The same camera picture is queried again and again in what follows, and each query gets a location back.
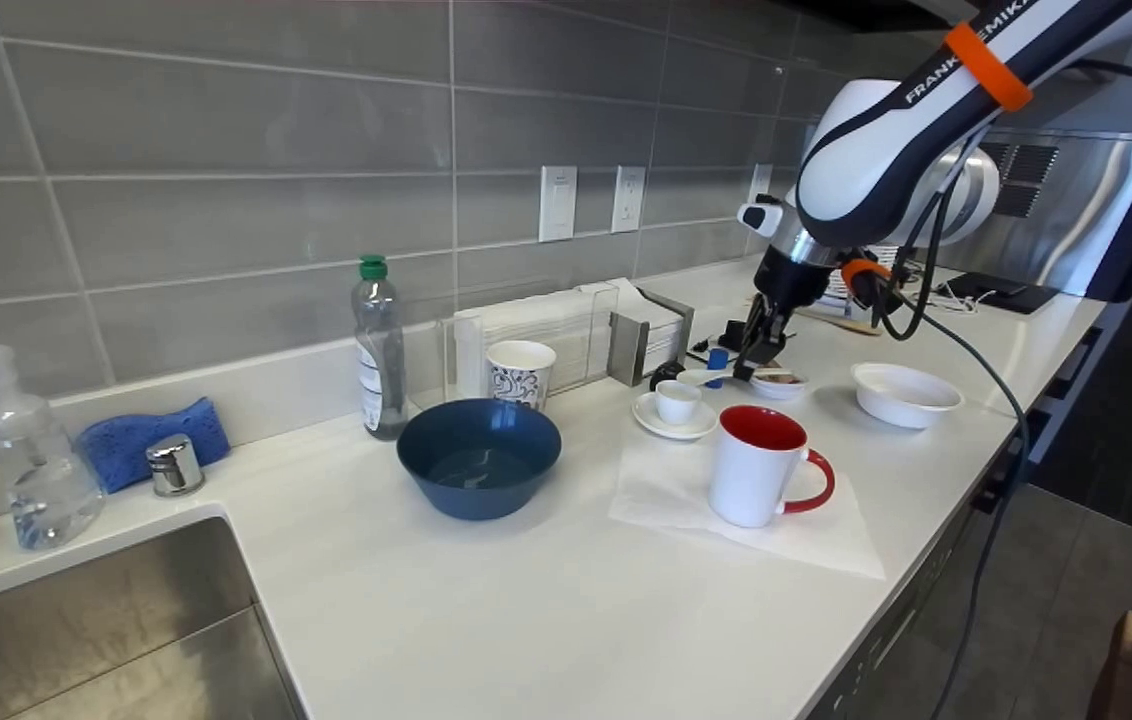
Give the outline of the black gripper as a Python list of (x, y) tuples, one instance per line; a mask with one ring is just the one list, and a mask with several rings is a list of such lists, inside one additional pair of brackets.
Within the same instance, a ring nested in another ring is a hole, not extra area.
[(727, 353), (727, 373), (732, 377), (750, 377), (747, 368), (747, 346), (757, 368), (773, 368), (783, 353), (783, 328), (794, 308), (807, 308), (812, 298), (824, 297), (828, 287), (828, 266), (824, 262), (801, 262), (788, 259), (783, 251), (769, 247), (760, 256), (760, 266), (750, 277), (757, 297), (747, 308), (747, 320), (727, 320), (720, 346)]

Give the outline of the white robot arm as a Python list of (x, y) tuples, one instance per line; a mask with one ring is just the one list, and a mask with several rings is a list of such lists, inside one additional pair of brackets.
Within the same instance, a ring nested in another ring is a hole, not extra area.
[(977, 134), (1036, 88), (1132, 38), (1132, 0), (986, 0), (902, 80), (852, 80), (824, 109), (783, 197), (757, 191), (736, 218), (765, 241), (757, 298), (732, 373), (783, 353), (794, 308), (867, 242), (917, 241), (949, 215)]

